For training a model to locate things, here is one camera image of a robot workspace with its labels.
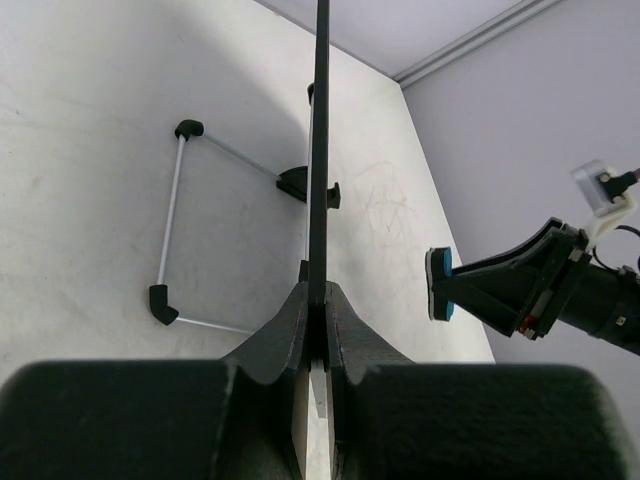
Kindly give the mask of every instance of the white rod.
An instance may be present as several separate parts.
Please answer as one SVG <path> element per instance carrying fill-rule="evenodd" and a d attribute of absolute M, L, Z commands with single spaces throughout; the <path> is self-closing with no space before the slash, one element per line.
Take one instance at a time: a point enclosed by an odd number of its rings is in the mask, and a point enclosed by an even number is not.
<path fill-rule="evenodd" d="M 206 138 L 211 143 L 213 143 L 216 147 L 221 148 L 222 150 L 224 150 L 227 153 L 230 153 L 231 155 L 236 157 L 238 160 L 241 160 L 241 161 L 251 165 L 253 168 L 255 168 L 256 170 L 261 171 L 265 175 L 268 175 L 269 177 L 273 178 L 275 181 L 280 180 L 280 175 L 276 175 L 275 173 L 267 170 L 265 167 L 263 167 L 262 165 L 260 165 L 257 162 L 254 162 L 253 160 L 251 160 L 246 155 L 243 155 L 242 153 L 237 151 L 235 148 L 233 148 L 233 147 L 227 145 L 226 143 L 224 143 L 222 140 L 218 140 L 216 137 L 213 137 L 208 133 L 203 134 L 202 138 Z"/>
<path fill-rule="evenodd" d="M 311 121 L 309 122 L 309 153 L 307 155 L 307 234 L 305 235 L 304 259 L 309 261 L 309 229 L 311 228 L 311 157 L 313 156 L 313 97 L 311 94 Z"/>
<path fill-rule="evenodd" d="M 199 320 L 197 318 L 188 318 L 188 317 L 178 317 L 176 320 L 185 323 L 192 323 L 194 325 L 201 325 L 203 327 L 211 327 L 217 328 L 219 330 L 227 330 L 229 332 L 243 333 L 245 335 L 253 335 L 256 333 L 255 330 L 250 330 L 244 327 L 236 327 L 234 325 L 228 325 L 226 323 L 215 323 L 215 322 L 207 322 L 205 320 Z"/>
<path fill-rule="evenodd" d="M 187 140 L 180 135 L 178 138 L 178 156 L 176 168 L 173 172 L 173 184 L 171 185 L 171 199 L 169 200 L 169 213 L 167 214 L 167 226 L 164 229 L 164 243 L 162 244 L 162 255 L 160 256 L 160 269 L 158 270 L 157 285 L 164 284 L 164 274 L 167 270 L 167 256 L 169 255 L 169 244 L 171 243 L 171 230 L 173 229 L 173 217 L 176 211 L 176 198 L 178 196 L 178 183 L 180 182 L 180 170 L 182 168 L 182 156 L 184 154 L 184 144 Z"/>

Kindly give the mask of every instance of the black vertical bar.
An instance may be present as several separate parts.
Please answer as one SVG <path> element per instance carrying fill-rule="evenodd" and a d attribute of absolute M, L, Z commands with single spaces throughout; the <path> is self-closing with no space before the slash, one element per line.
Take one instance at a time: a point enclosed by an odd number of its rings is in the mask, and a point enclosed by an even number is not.
<path fill-rule="evenodd" d="M 329 176 L 329 0 L 318 0 L 311 133 L 309 306 L 321 307 L 327 284 L 327 184 Z"/>

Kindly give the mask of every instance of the black cable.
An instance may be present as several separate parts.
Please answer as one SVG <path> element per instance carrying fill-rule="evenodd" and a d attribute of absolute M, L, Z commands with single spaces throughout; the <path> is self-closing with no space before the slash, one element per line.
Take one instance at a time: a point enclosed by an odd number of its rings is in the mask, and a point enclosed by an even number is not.
<path fill-rule="evenodd" d="M 630 225 L 618 225 L 616 227 L 616 230 L 624 230 L 625 232 L 631 232 L 631 233 L 635 233 L 636 236 L 638 238 L 640 238 L 640 230 L 638 230 L 635 227 L 632 227 Z M 600 258 L 598 257 L 598 252 L 596 251 L 596 247 L 593 247 L 592 250 L 592 255 L 594 260 L 605 270 L 609 270 L 610 272 L 615 272 L 617 269 L 616 268 L 611 268 L 608 265 L 605 265 L 602 260 L 600 260 Z M 638 261 L 637 261 L 637 267 L 638 267 L 638 272 L 640 272 L 640 256 L 638 257 Z"/>

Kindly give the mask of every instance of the robotic arm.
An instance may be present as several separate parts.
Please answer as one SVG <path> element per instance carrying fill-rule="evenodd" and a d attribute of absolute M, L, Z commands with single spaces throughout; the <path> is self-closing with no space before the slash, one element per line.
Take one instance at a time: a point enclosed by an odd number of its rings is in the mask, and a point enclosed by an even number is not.
<path fill-rule="evenodd" d="M 640 276 L 630 267 L 591 264 L 596 245 L 637 204 L 627 192 L 639 171 L 616 176 L 600 161 L 572 172 L 593 217 L 582 229 L 552 218 L 522 245 L 451 268 L 451 249 L 433 248 L 425 266 L 429 316 L 448 321 L 454 304 L 494 330 L 544 337 L 556 319 L 640 355 Z"/>

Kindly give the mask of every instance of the table surface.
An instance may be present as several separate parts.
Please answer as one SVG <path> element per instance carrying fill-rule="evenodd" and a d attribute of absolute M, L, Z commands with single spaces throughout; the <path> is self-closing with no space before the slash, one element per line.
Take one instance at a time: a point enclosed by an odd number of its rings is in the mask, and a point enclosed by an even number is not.
<path fill-rule="evenodd" d="M 0 381 L 49 358 L 217 358 L 245 336 L 147 309 L 185 118 L 274 172 L 306 164 L 314 37 L 249 0 L 13 2 L 0 18 Z M 492 361 L 430 322 L 424 255 L 453 245 L 396 83 L 332 49 L 328 277 L 415 361 Z M 304 255 L 305 206 L 191 140 L 169 253 L 181 313 L 258 328 Z"/>

